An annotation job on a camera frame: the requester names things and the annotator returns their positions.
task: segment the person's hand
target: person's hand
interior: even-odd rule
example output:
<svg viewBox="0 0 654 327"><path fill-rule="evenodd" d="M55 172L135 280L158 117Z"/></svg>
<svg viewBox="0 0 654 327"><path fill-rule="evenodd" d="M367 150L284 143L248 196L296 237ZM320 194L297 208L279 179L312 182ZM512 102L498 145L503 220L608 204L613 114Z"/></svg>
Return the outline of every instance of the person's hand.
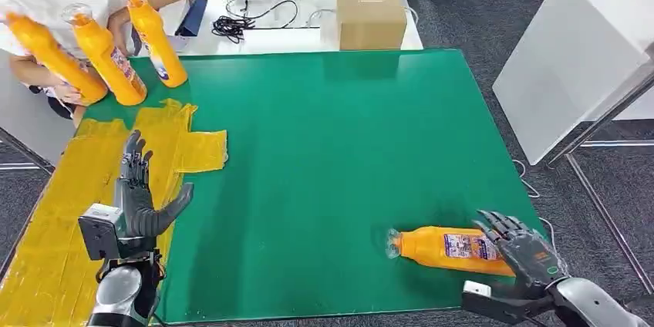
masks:
<svg viewBox="0 0 654 327"><path fill-rule="evenodd" d="M113 44L118 48L118 50L127 56L127 42L125 41L125 31L123 30L125 23L126 21L123 18L123 13L118 11L109 16L106 28L109 29L111 35L113 35Z"/></svg>
<svg viewBox="0 0 654 327"><path fill-rule="evenodd" d="M52 78L52 90L58 99L62 100L65 103L74 103L76 105L84 105L82 102L82 94L74 86L64 82L58 76L50 74Z"/></svg>
<svg viewBox="0 0 654 327"><path fill-rule="evenodd" d="M500 251L516 275L516 289L525 298L540 298L554 281L568 277L568 266L555 249L536 231L516 217L496 211L479 210L491 228L480 221L475 225Z"/></svg>

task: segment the bottle label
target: bottle label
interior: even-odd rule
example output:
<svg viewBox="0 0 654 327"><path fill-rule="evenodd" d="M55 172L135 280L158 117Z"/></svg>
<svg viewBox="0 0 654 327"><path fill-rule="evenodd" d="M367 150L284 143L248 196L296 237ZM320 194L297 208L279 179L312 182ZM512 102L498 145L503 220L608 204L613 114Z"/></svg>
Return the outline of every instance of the bottle label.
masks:
<svg viewBox="0 0 654 327"><path fill-rule="evenodd" d="M486 236L445 234L445 255L450 258L497 260L501 258Z"/></svg>
<svg viewBox="0 0 654 327"><path fill-rule="evenodd" d="M116 64L123 75L125 75L132 87L136 89L140 95L145 94L146 88L145 84L143 84L143 80L141 80L134 69L132 69L130 61L117 47L114 47L113 51L111 52L111 60Z"/></svg>
<svg viewBox="0 0 654 327"><path fill-rule="evenodd" d="M159 57L157 52L153 51L146 42L143 42L143 45L145 46L145 48L149 52L150 61L152 62L152 66L154 66L154 69L157 71L157 74L159 75L161 80L168 80L170 77L168 76L168 71L166 71L166 67L164 66L164 62L161 61L161 57Z"/></svg>
<svg viewBox="0 0 654 327"><path fill-rule="evenodd" d="M113 51L111 52L111 60L116 64L118 69L127 79L132 79L134 69L132 69L130 61L127 59L127 57L125 57L125 55L117 47L113 47Z"/></svg>

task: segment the metal pole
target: metal pole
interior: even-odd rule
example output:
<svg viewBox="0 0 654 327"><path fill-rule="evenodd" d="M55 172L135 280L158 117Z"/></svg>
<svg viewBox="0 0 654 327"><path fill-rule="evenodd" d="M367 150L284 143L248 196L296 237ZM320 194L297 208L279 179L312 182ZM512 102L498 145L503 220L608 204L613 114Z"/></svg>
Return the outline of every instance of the metal pole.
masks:
<svg viewBox="0 0 654 327"><path fill-rule="evenodd" d="M580 147L650 147L654 140L587 140Z"/></svg>
<svg viewBox="0 0 654 327"><path fill-rule="evenodd" d="M570 163L570 166L572 167L572 170L575 172L575 175L577 176L577 178L579 178L579 181L582 183L582 186L584 186L584 189L586 189L586 192L591 197L591 201L595 206L595 209L599 211L599 214L602 216L602 220L604 220L604 222L608 226L608 229L611 231L611 235L618 242L618 246L620 247L620 250L622 250L622 252L627 257L629 264L632 266L636 275L640 279L642 285L645 286L645 290L650 295L654 294L654 285L652 284L652 281L649 279L647 272L645 272L645 270L640 265L640 262L635 257L632 249L627 244L627 240L625 239L625 236L622 235L622 232L620 232L618 226L615 225L613 218L606 210L606 207L602 203L602 200L600 200L599 196L597 195L597 192L595 192L595 189L591 185L590 181L588 181L588 178L584 174L582 168L577 163L577 160L571 154L566 154L565 159Z"/></svg>
<svg viewBox="0 0 654 327"><path fill-rule="evenodd" d="M577 147L581 146L588 138L603 128L607 123L611 122L616 116L624 111L629 105L634 103L640 96L650 90L654 86L654 72L649 74L639 85L630 90L625 96L622 97L613 107L608 109L601 115L591 126L579 134L572 142L570 142L563 150L559 151L554 157L547 162L548 167L553 167L554 164L564 155L572 153Z"/></svg>
<svg viewBox="0 0 654 327"><path fill-rule="evenodd" d="M16 139L13 135L9 134L6 130L0 128L0 140L6 142L8 145L14 147L18 152L22 153L30 161L32 161L36 166L45 170L46 173L52 175L52 172L55 171L55 167L48 162L43 157L40 157L36 152L32 151L27 147L23 142Z"/></svg>

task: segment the yellow tape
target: yellow tape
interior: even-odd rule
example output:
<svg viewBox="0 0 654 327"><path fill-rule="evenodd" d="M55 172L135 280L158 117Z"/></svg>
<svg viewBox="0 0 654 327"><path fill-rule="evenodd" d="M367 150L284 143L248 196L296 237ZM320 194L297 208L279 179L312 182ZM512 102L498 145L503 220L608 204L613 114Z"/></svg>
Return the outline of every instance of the yellow tape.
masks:
<svg viewBox="0 0 654 327"><path fill-rule="evenodd" d="M155 208L175 197L182 173L222 169L227 132L188 132L196 106L173 99L143 108L134 129L142 132L150 161ZM11 267L0 285L1 326L84 326L93 307L95 273L77 226L92 203L111 205L128 130L122 120L84 120L45 188ZM158 238L164 259L172 226Z"/></svg>

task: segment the black shorts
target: black shorts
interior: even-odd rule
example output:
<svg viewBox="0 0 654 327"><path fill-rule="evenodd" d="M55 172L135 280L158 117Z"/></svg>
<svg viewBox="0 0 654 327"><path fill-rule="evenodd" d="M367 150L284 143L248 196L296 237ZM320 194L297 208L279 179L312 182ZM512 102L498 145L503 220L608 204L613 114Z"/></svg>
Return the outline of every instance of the black shorts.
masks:
<svg viewBox="0 0 654 327"><path fill-rule="evenodd" d="M72 113L75 112L75 108L77 107L76 104L64 102L63 104L68 107L68 109L66 109L66 107L64 107L55 97L48 97L48 104L52 111L57 113L57 115L68 120L72 120Z"/></svg>
<svg viewBox="0 0 654 327"><path fill-rule="evenodd" d="M42 89L40 86L29 86L29 91L34 93L34 94L39 94L41 93ZM72 120L72 113L75 112L75 108L77 105L74 105L72 103L67 103L64 102L64 105L68 107L64 107L61 102L59 102L58 99L54 97L48 97L48 105L50 105L50 108L52 111L54 111L57 115L61 116L64 119Z"/></svg>

